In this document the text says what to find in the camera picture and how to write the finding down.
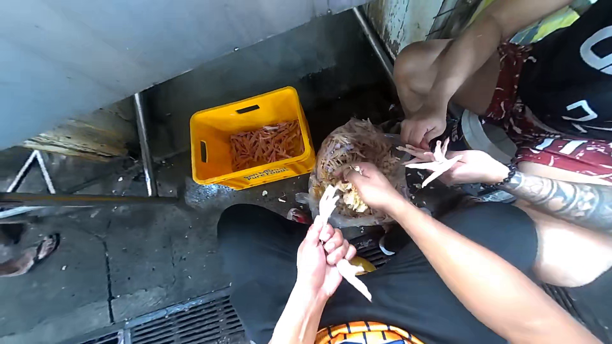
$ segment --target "orange striped shirt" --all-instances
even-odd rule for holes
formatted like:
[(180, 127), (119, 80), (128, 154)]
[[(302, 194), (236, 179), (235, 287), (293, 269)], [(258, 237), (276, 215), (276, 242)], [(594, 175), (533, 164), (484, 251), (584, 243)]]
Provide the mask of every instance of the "orange striped shirt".
[(330, 326), (319, 330), (315, 344), (423, 344), (410, 333), (395, 326), (373, 321)]

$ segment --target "black bracelet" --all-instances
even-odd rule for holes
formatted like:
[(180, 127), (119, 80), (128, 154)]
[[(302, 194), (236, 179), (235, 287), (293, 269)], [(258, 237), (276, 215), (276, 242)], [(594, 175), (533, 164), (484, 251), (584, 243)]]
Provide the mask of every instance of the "black bracelet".
[(510, 170), (510, 172), (508, 172), (508, 176), (504, 178), (503, 181), (490, 185), (491, 187), (497, 187), (497, 186), (508, 183), (512, 179), (512, 177), (514, 177), (514, 175), (517, 173), (517, 166), (514, 165), (513, 163), (505, 163), (504, 165), (507, 166), (508, 169)]

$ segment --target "red patterned shorts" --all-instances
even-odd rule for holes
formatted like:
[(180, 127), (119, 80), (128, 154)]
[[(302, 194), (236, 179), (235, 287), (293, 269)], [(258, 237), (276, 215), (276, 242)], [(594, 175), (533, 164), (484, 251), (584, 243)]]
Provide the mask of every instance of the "red patterned shorts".
[(502, 127), (517, 145), (515, 162), (529, 161), (612, 182), (612, 143), (575, 138), (537, 125), (518, 96), (518, 79), (531, 46), (503, 43), (499, 77), (483, 122)]

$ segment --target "black pants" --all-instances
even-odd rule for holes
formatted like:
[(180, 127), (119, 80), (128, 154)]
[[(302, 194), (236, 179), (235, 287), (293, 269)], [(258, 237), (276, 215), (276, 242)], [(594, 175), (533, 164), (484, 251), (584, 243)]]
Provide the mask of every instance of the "black pants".
[[(440, 221), (532, 274), (537, 235), (522, 210), (481, 203)], [(249, 339), (265, 344), (296, 281), (296, 252), (308, 226), (259, 206), (237, 204), (223, 212), (217, 228), (225, 269), (233, 280), (231, 302)], [(463, 307), (413, 242), (359, 278), (372, 293), (372, 303), (343, 280), (327, 302), (319, 328), (365, 320), (405, 329), (427, 344), (506, 342)]]

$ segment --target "crate handle hole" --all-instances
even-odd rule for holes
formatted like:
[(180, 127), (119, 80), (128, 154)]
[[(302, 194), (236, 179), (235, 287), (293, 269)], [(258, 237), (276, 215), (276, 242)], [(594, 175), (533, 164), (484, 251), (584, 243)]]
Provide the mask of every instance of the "crate handle hole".
[(259, 105), (255, 104), (255, 105), (251, 105), (250, 107), (245, 107), (245, 108), (241, 108), (236, 110), (237, 113), (247, 113), (249, 111), (253, 111), (253, 110), (257, 110), (259, 109)]
[(207, 154), (206, 154), (206, 142), (200, 141), (200, 156), (202, 162), (206, 162)]

